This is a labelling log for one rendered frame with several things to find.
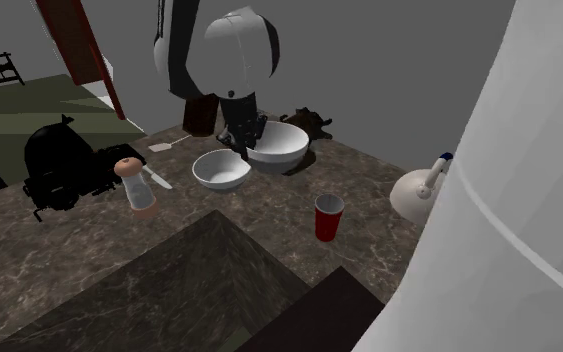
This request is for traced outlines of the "white spatula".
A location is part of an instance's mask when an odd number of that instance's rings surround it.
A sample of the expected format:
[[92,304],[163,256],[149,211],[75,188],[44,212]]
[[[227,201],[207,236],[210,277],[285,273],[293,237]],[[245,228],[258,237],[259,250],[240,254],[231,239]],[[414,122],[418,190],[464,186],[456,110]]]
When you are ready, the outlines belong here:
[[173,145],[175,145],[175,144],[177,144],[181,141],[184,141],[188,138],[189,138],[189,135],[186,135],[185,137],[182,137],[182,138],[175,140],[173,142],[170,142],[170,143],[163,142],[163,143],[157,143],[157,144],[154,144],[154,145],[150,145],[148,147],[148,149],[151,150],[152,152],[161,152],[161,151],[169,150],[169,149],[172,148]]

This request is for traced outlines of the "black coffee machine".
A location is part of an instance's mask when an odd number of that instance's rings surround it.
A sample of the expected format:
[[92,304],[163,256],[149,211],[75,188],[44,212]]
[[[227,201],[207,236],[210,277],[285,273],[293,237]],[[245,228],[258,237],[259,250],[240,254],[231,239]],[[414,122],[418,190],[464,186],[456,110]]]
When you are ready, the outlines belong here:
[[127,157],[145,158],[128,144],[93,149],[70,124],[74,119],[63,114],[58,123],[33,133],[24,147],[29,177],[23,191],[36,206],[33,215],[46,209],[67,211],[79,198],[97,196],[122,182],[115,164]]

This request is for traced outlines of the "silver knife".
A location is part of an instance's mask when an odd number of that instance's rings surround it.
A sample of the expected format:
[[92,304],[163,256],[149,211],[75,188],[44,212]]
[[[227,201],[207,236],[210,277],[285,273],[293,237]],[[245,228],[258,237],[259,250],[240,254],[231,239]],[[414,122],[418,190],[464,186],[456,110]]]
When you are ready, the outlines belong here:
[[143,170],[146,171],[150,175],[151,179],[158,185],[162,186],[165,189],[172,189],[172,185],[170,183],[168,183],[160,175],[152,171],[147,165],[143,166]]

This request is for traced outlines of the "dark brown block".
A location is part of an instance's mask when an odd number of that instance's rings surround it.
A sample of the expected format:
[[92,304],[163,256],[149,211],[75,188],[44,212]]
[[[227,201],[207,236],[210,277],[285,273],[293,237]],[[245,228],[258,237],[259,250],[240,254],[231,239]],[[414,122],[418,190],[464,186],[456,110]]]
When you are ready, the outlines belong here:
[[219,97],[207,94],[188,99],[183,115],[183,130],[194,137],[208,137],[214,133]]

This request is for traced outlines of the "red door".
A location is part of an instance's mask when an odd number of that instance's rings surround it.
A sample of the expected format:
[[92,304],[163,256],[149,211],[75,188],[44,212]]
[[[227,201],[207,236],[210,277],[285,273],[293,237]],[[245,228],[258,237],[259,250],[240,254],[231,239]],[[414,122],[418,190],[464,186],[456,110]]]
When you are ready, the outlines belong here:
[[33,0],[73,82],[102,81],[117,117],[125,120],[112,78],[81,0]]

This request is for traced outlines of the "dark brown figure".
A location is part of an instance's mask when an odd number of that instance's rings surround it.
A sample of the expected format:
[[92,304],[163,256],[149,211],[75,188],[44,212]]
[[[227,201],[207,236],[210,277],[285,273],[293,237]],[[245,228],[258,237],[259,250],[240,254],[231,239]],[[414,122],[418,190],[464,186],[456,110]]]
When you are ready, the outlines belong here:
[[333,139],[330,133],[322,130],[323,127],[332,123],[332,119],[323,119],[317,112],[311,111],[307,107],[297,109],[292,116],[282,115],[279,117],[279,121],[301,128],[311,141]]

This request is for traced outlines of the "red plastic cup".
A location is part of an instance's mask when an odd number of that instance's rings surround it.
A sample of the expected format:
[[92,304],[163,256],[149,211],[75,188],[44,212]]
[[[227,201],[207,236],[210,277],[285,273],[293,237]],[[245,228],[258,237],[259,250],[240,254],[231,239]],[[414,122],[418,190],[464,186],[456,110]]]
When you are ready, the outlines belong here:
[[322,242],[332,241],[337,233],[345,203],[335,194],[319,195],[315,201],[315,235]]

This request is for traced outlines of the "large white bowl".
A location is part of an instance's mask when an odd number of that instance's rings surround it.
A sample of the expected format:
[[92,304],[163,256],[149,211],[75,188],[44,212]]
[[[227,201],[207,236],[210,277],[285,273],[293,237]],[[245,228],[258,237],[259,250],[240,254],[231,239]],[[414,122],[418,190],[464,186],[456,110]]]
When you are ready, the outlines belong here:
[[308,134],[300,127],[268,121],[255,147],[247,149],[248,163],[262,172],[285,173],[302,161],[309,142]]

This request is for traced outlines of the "small white bowl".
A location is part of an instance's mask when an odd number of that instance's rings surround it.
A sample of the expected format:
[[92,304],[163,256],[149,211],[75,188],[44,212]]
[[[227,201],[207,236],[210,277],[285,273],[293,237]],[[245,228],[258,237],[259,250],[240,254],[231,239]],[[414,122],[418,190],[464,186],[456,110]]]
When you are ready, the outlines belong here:
[[242,184],[251,166],[231,149],[218,149],[201,155],[192,165],[197,181],[212,190],[226,190]]

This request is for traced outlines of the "glass grinder with wooden top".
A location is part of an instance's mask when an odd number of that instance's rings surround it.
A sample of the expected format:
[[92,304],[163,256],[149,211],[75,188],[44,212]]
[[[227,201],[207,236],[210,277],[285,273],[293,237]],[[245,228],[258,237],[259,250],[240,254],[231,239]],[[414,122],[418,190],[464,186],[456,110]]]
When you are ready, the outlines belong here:
[[134,216],[148,219],[158,213],[159,204],[142,176],[142,169],[142,162],[135,157],[123,158],[114,166],[115,174],[122,179]]

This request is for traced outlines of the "white kettle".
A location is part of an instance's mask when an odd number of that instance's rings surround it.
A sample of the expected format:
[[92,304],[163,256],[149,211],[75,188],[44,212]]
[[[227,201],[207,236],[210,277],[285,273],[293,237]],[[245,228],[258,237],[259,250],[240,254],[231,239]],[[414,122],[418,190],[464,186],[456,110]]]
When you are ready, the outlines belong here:
[[430,169],[417,169],[403,175],[389,196],[393,209],[413,224],[424,226],[446,177],[444,170],[453,157],[450,152],[443,153]]

